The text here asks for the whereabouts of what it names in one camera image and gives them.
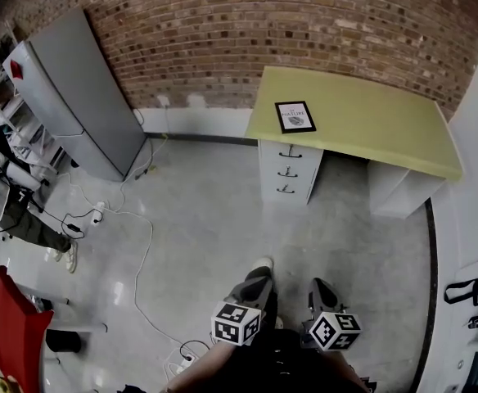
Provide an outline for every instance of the black strap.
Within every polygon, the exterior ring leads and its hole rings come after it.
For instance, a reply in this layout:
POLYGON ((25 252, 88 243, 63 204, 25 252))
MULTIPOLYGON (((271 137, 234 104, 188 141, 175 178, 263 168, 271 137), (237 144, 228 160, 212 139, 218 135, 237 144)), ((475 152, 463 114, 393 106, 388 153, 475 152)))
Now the black strap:
POLYGON ((454 303, 458 303, 459 301, 464 301, 469 298, 472 298, 474 296, 474 291, 470 291, 467 294, 463 294, 462 296, 457 296, 452 299, 449 298, 448 295, 448 290, 452 288, 464 288, 469 286, 472 282, 475 282, 475 279, 471 279, 470 281, 465 281, 465 282, 455 282, 454 284, 449 284, 446 289, 444 290, 444 301, 446 301, 448 304, 452 305, 454 303))

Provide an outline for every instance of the yellow object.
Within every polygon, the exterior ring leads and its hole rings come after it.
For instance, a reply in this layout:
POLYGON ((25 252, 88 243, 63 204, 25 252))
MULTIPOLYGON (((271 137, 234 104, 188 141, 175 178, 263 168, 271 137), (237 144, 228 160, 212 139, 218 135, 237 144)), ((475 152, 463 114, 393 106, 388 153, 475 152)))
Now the yellow object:
POLYGON ((441 178, 462 176, 435 102, 344 75, 265 67, 246 136, 338 151, 441 178), (274 104, 294 101, 306 102, 317 131, 281 132, 274 104))

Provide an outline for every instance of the red brick wall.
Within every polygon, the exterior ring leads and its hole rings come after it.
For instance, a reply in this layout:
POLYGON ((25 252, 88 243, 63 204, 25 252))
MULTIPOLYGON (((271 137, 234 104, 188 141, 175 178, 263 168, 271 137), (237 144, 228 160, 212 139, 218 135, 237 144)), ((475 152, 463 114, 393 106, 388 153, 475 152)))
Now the red brick wall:
POLYGON ((31 34, 78 5, 134 107, 253 106, 279 65, 405 88, 450 117, 478 62, 478 0, 0 0, 0 25, 31 34))

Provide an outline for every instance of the foot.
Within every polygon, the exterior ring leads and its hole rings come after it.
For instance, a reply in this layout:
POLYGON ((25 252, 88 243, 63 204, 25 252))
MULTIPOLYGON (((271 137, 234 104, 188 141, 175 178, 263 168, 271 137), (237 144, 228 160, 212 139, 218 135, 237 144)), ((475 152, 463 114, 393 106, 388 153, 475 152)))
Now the foot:
POLYGON ((77 268, 77 242, 75 240, 70 241, 72 246, 65 253, 66 255, 66 270, 69 273, 74 273, 77 268))
POLYGON ((280 318, 279 316, 277 316, 276 319, 275 319, 275 328, 276 329, 283 329, 284 328, 284 324, 282 323, 282 318, 280 318))
POLYGON ((271 271, 273 271, 273 260, 272 258, 268 258, 267 256, 257 259, 254 263, 254 266, 252 266, 252 271, 257 268, 262 268, 263 266, 266 266, 270 268, 271 271))
POLYGON ((57 249, 52 249, 50 247, 47 247, 47 252, 52 256, 52 258, 56 262, 59 262, 62 256, 65 254, 65 252, 59 252, 57 249))

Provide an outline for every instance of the black frame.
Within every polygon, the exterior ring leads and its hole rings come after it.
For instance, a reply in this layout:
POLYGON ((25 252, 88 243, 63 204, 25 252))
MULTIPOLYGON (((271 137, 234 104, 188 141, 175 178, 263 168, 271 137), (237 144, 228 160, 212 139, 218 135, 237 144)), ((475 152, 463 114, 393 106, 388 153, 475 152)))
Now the black frame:
POLYGON ((296 101, 296 102, 276 102, 275 103, 275 109, 277 111, 277 118, 279 119, 279 124, 281 125, 281 132, 283 134, 289 134, 289 133, 311 133, 313 131, 317 131, 315 128, 315 124, 313 123, 312 116, 310 114, 310 111, 308 110, 308 107, 306 106, 305 101, 296 101), (304 110, 306 111, 306 115, 308 116, 308 119, 310 121, 310 124, 312 125, 311 127, 307 128, 293 128, 293 129, 285 129, 285 126, 282 122, 282 117, 281 117, 281 111, 279 110, 280 105, 294 105, 296 103, 301 103, 304 106, 304 110))

